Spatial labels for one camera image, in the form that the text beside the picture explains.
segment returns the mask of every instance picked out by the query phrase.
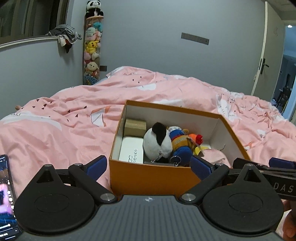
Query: metal screw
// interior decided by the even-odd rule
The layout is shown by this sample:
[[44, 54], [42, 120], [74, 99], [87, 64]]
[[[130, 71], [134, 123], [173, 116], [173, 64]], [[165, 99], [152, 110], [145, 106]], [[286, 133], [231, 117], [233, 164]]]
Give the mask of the metal screw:
[[196, 199], [196, 196], [192, 193], [185, 193], [181, 196], [181, 198], [185, 201], [191, 202]]
[[104, 193], [100, 196], [100, 198], [104, 201], [112, 201], [115, 198], [115, 195], [112, 193]]

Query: black and white plush toy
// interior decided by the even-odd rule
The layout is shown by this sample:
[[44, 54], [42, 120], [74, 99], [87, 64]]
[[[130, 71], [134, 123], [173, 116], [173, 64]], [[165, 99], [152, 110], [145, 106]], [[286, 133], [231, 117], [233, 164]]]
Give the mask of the black and white plush toy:
[[169, 131], [162, 123], [155, 123], [144, 135], [143, 147], [151, 161], [168, 163], [173, 151]]
[[101, 2], [99, 0], [91, 0], [87, 2], [85, 17], [104, 16], [101, 11]]

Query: triangular hole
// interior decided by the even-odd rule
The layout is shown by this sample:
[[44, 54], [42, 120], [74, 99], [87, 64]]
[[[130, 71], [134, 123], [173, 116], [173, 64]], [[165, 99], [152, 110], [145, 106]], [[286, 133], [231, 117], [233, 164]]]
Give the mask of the triangular hole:
[[38, 179], [37, 183], [48, 183], [48, 182], [53, 182], [52, 175], [50, 171], [45, 171], [42, 176]]
[[253, 170], [248, 170], [244, 180], [248, 182], [255, 182], [255, 183], [261, 182], [259, 177], [256, 175], [256, 173]]

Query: door handle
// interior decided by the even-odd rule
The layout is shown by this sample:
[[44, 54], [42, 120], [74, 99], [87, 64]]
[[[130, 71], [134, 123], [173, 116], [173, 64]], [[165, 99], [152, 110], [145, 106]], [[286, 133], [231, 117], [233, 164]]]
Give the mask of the door handle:
[[264, 66], [266, 66], [267, 68], [269, 68], [269, 65], [267, 65], [267, 64], [265, 63], [265, 58], [264, 58], [263, 61], [262, 61], [262, 67], [261, 67], [260, 74], [263, 74]]

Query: window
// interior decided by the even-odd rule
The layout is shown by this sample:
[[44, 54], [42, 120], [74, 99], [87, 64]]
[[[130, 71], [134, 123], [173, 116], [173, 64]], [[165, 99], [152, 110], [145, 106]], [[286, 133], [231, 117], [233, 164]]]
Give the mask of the window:
[[0, 0], [0, 44], [47, 34], [67, 8], [68, 0]]

